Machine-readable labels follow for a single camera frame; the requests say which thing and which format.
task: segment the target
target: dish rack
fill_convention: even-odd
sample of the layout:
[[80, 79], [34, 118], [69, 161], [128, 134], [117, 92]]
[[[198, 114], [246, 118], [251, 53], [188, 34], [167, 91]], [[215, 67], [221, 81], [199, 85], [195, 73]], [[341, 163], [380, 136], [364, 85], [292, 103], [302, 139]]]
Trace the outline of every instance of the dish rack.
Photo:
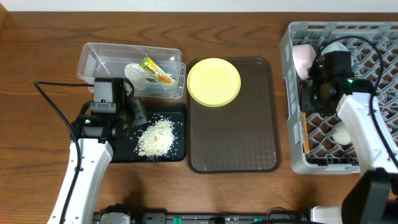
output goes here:
[[[318, 52], [329, 40], [344, 35], [369, 39], [383, 55], [384, 73], [377, 87], [379, 106], [384, 121], [398, 144], [398, 22], [292, 22], [279, 47], [289, 107], [287, 130], [290, 160], [293, 170], [298, 174], [359, 172], [354, 147], [342, 146], [331, 137], [337, 131], [333, 125], [341, 121], [337, 115], [301, 112], [299, 86], [304, 81], [297, 76], [292, 60], [292, 47], [295, 45], [311, 44]], [[340, 42], [351, 52], [355, 77], [368, 78], [374, 83], [379, 72], [374, 49], [358, 39]]]

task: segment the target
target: clear plastic container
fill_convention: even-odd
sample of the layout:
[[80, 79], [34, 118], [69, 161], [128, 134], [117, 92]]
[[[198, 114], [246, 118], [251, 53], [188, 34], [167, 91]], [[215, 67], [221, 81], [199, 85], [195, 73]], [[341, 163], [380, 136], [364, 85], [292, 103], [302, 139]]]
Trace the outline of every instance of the clear plastic container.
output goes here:
[[140, 83], [135, 89], [136, 96], [181, 98], [185, 84], [185, 65], [181, 63], [179, 49], [145, 47], [123, 44], [87, 43], [80, 56], [77, 76], [87, 83], [94, 84], [98, 77], [126, 77], [124, 68], [130, 63], [140, 64], [145, 57], [150, 57], [174, 83]]

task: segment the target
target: white bowl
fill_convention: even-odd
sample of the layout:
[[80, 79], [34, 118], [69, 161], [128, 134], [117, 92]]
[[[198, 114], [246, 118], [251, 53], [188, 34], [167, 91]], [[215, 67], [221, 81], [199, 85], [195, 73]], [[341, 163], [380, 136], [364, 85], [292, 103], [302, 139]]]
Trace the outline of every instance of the white bowl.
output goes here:
[[297, 75], [302, 80], [309, 78], [308, 69], [311, 68], [316, 56], [315, 50], [309, 44], [293, 46], [292, 57], [294, 67], [296, 68]]
[[332, 137], [338, 144], [348, 145], [351, 143], [351, 137], [348, 134], [347, 127], [342, 121], [335, 124], [333, 127], [337, 128], [337, 132], [333, 134]]

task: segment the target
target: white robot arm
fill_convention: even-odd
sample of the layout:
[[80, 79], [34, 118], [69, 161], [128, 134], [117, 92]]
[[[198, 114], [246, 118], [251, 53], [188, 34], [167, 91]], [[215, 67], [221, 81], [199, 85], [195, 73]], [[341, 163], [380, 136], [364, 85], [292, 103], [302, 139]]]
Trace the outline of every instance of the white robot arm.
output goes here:
[[[337, 115], [347, 127], [358, 157], [361, 174], [378, 167], [388, 173], [398, 173], [398, 169], [387, 153], [379, 134], [376, 131], [371, 115], [369, 114], [370, 93], [353, 93], [343, 95], [337, 106]], [[377, 123], [387, 140], [390, 149], [396, 155], [398, 152], [386, 123], [383, 120], [376, 97], [373, 99], [373, 108]]]
[[[91, 223], [98, 191], [113, 150], [109, 142], [100, 143], [98, 139], [79, 139], [81, 149], [81, 171], [70, 198], [65, 223]], [[67, 173], [48, 224], [60, 223], [61, 213], [71, 186], [77, 154], [75, 143], [70, 144], [70, 157]]]

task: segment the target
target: black cable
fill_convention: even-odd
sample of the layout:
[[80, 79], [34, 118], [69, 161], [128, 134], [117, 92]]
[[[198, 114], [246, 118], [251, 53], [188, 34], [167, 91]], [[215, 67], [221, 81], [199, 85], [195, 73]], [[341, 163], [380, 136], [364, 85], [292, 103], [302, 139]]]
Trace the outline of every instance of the black cable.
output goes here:
[[[339, 38], [334, 39], [334, 40], [332, 40], [331, 42], [327, 43], [325, 46], [323, 46], [323, 47], [320, 49], [319, 52], [322, 52], [323, 49], [325, 49], [327, 46], [329, 46], [330, 44], [332, 44], [332, 43], [334, 43], [334, 42], [336, 42], [336, 41], [343, 40], [343, 39], [350, 39], [350, 38], [355, 38], [355, 39], [359, 39], [359, 40], [365, 41], [365, 42], [368, 43], [370, 46], [372, 46], [372, 48], [376, 51], [377, 56], [379, 57], [379, 61], [380, 61], [380, 71], [379, 71], [379, 76], [377, 77], [377, 80], [376, 80], [376, 82], [375, 82], [375, 84], [374, 84], [374, 88], [373, 88], [373, 90], [372, 90], [371, 97], [370, 97], [370, 99], [369, 99], [369, 113], [370, 113], [370, 115], [371, 115], [371, 117], [372, 117], [373, 124], [374, 124], [374, 126], [376, 127], [376, 131], [377, 131], [377, 133], [379, 134], [379, 136], [380, 136], [380, 138], [381, 138], [381, 141], [383, 142], [383, 145], [384, 145], [384, 147], [386, 148], [386, 150], [387, 150], [387, 152], [388, 152], [388, 155], [390, 156], [390, 158], [392, 159], [393, 163], [396, 165], [396, 167], [397, 167], [397, 169], [398, 169], [398, 160], [397, 160], [396, 156], [394, 155], [394, 153], [392, 152], [392, 150], [391, 150], [391, 148], [390, 148], [390, 145], [388, 144], [387, 140], [385, 139], [385, 137], [384, 137], [384, 135], [383, 135], [383, 133], [382, 133], [382, 131], [381, 131], [381, 128], [380, 128], [380, 126], [379, 126], [379, 123], [377, 122], [376, 117], [375, 117], [375, 115], [374, 115], [375, 110], [373, 109], [373, 98], [376, 96], [376, 90], [377, 90], [377, 87], [379, 86], [379, 83], [380, 83], [380, 80], [381, 80], [381, 76], [382, 76], [383, 70], [384, 70], [383, 58], [382, 58], [382, 55], [381, 55], [379, 49], [376, 47], [376, 45], [375, 45], [374, 43], [368, 41], [368, 40], [365, 39], [364, 37], [360, 37], [360, 36], [357, 36], [357, 35], [347, 35], [347, 36], [339, 37]], [[320, 54], [318, 54], [318, 55], [315, 57], [315, 59], [313, 60], [312, 66], [315, 65], [315, 62], [317, 61], [319, 55], [320, 55]]]
[[289, 220], [289, 219], [277, 219], [277, 220], [261, 220], [251, 224], [268, 224], [268, 223], [298, 223], [298, 224], [324, 224], [318, 222], [311, 221], [303, 221], [303, 220]]
[[53, 83], [53, 82], [34, 82], [34, 85], [36, 86], [37, 90], [42, 94], [42, 96], [47, 100], [48, 103], [52, 106], [52, 108], [58, 113], [58, 115], [61, 117], [62, 121], [65, 123], [67, 128], [70, 131], [70, 135], [72, 137], [72, 141], [75, 142], [76, 145], [76, 152], [77, 152], [77, 165], [75, 168], [75, 175], [73, 176], [72, 182], [70, 184], [70, 188], [68, 191], [67, 198], [65, 200], [65, 204], [63, 205], [62, 208], [62, 213], [60, 217], [60, 224], [64, 223], [65, 219], [65, 214], [67, 212], [68, 206], [69, 206], [69, 201], [70, 197], [72, 196], [73, 188], [75, 188], [76, 180], [79, 175], [79, 171], [81, 169], [81, 152], [80, 152], [80, 146], [77, 141], [77, 138], [75, 134], [73, 133], [72, 127], [70, 126], [69, 121], [67, 118], [63, 115], [63, 113], [58, 109], [58, 107], [55, 105], [55, 103], [44, 93], [43, 89], [40, 87], [40, 84], [43, 85], [58, 85], [58, 86], [94, 86], [91, 84], [68, 84], [68, 83]]
[[267, 213], [267, 219], [269, 219], [269, 215], [272, 213], [272, 211], [277, 208], [283, 210], [285, 212], [285, 214], [289, 216], [289, 218], [294, 219], [289, 213], [287, 213], [285, 208], [280, 207], [280, 206], [276, 206], [276, 207], [272, 208], [271, 210], [269, 210], [269, 212]]

